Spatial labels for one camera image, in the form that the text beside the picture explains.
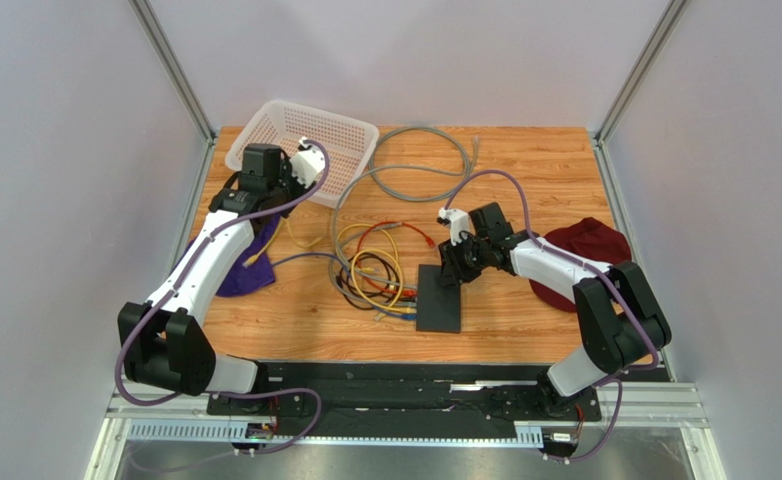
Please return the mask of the black network switch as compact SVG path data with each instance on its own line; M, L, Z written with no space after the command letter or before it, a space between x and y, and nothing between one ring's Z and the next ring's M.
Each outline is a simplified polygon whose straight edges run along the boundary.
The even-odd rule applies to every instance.
M440 279L440 266L418 266L415 329L418 332L459 334L462 330L461 289L442 286Z

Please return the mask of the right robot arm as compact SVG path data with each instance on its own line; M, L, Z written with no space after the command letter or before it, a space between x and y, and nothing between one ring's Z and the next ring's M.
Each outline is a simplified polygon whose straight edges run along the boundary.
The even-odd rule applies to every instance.
M537 376L534 402L543 414L560 417L573 410L593 386L670 343L671 328L638 264L591 260L528 230L516 231L495 202L469 212L442 207L437 221L449 230L439 246L441 285L459 287L495 268L574 305L581 344Z

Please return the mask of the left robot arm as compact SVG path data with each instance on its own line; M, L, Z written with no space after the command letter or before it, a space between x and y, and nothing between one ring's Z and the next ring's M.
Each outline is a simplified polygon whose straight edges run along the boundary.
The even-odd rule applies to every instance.
M292 155L272 144L244 148L241 167L211 200L201 231L169 277L144 302L128 302L119 312L114 381L126 400L145 403L125 380L163 389L170 398L251 392L258 363L216 353L203 331L206 314L257 232L316 193L330 163L326 149L307 138Z

